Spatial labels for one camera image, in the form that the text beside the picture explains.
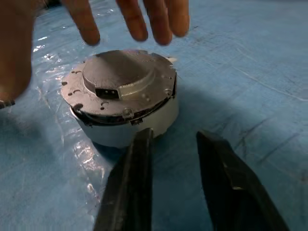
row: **hand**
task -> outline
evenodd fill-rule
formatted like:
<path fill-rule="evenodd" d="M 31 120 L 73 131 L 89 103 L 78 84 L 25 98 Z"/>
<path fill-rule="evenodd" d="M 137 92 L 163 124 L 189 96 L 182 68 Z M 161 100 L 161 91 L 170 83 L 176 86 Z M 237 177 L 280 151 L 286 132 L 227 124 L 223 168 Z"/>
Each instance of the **hand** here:
<path fill-rule="evenodd" d="M 83 40 L 100 41 L 89 0 L 62 0 Z M 116 0 L 132 37 L 145 41 L 148 32 L 138 0 Z M 188 0 L 143 0 L 157 43 L 168 45 L 172 34 L 182 37 L 189 29 Z M 16 99 L 31 78 L 32 30 L 35 9 L 43 0 L 4 0 L 0 7 L 0 101 Z"/>

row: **blue plastic sheet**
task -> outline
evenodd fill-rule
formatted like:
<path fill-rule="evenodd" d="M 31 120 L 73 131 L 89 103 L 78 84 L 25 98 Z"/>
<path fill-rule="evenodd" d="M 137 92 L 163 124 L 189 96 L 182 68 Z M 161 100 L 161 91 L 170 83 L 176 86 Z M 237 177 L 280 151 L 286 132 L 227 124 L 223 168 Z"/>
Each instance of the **blue plastic sheet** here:
<path fill-rule="evenodd" d="M 85 136 L 60 96 L 61 79 L 93 54 L 143 49 L 177 59 L 180 76 L 180 115 L 155 141 L 153 230 L 212 229 L 195 141 L 201 128 L 229 140 L 291 230 L 307 230 L 308 2 L 194 0 L 188 36 L 168 47 L 152 37 L 135 42 L 115 1 L 91 6 L 96 47 L 63 7 L 37 18 L 30 87 L 0 110 L 1 229 L 92 229 L 122 151 Z"/>

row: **silver metal plate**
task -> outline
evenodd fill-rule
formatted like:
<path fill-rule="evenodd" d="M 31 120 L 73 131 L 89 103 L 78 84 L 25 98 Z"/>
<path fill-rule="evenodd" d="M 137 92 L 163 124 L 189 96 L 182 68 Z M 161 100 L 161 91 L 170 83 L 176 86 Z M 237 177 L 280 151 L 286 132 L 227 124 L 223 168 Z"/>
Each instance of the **silver metal plate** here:
<path fill-rule="evenodd" d="M 78 65 L 63 78 L 61 94 L 75 110 L 98 116 L 130 117 L 170 98 L 176 71 L 172 63 L 146 51 L 108 51 Z M 118 99 L 96 91 L 116 91 Z"/>

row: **blue surface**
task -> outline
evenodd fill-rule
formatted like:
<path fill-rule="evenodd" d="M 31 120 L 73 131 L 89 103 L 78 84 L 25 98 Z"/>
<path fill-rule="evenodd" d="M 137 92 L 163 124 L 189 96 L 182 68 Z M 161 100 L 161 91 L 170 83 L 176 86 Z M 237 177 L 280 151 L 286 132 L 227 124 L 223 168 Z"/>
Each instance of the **blue surface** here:
<path fill-rule="evenodd" d="M 308 230 L 308 2 L 192 0 L 188 36 L 168 47 L 133 41 L 115 1 L 91 5 L 101 44 L 84 44 L 61 7 L 40 16 L 31 86 L 0 111 L 1 229 L 91 230 L 121 151 L 93 146 L 61 78 L 92 54 L 143 49 L 177 58 L 180 76 L 180 115 L 155 145 L 153 230 L 211 230 L 200 128 L 229 140 L 291 230 Z"/>

